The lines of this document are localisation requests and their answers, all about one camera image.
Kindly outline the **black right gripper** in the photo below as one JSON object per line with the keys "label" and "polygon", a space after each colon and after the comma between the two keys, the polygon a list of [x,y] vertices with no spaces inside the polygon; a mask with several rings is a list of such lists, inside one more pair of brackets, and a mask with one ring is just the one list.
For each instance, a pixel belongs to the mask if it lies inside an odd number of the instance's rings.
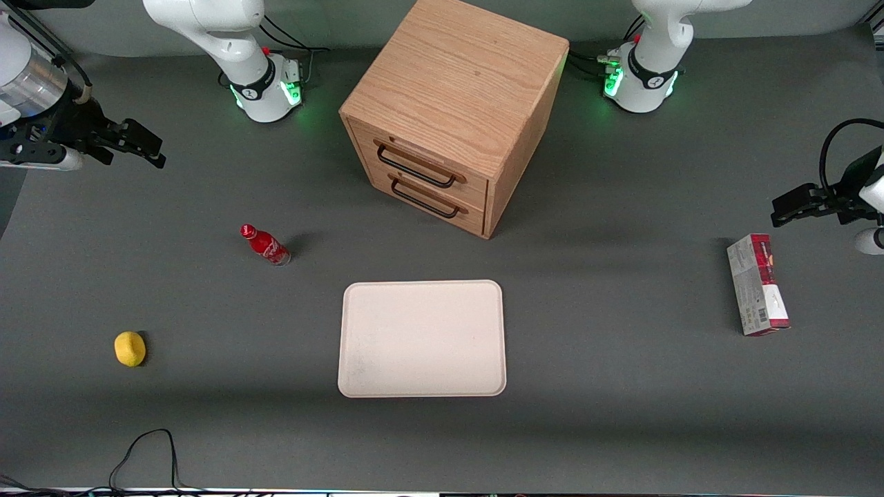
{"label": "black right gripper", "polygon": [[95,101],[60,101],[48,110],[3,124],[1,160],[12,168],[80,168],[86,157],[111,164],[117,146],[163,169],[163,141],[134,119],[118,126]]}

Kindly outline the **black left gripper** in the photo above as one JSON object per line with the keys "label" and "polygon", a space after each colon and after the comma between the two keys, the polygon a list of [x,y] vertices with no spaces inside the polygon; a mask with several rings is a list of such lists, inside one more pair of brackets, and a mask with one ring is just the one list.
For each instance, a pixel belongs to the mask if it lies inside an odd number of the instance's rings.
{"label": "black left gripper", "polygon": [[881,178],[881,147],[852,161],[844,170],[842,179],[834,184],[827,179],[829,148],[820,152],[820,185],[812,183],[797,186],[771,201],[771,225],[780,228],[792,221],[809,217],[836,216],[840,224],[871,220],[881,225],[881,208],[860,197],[860,191]]}

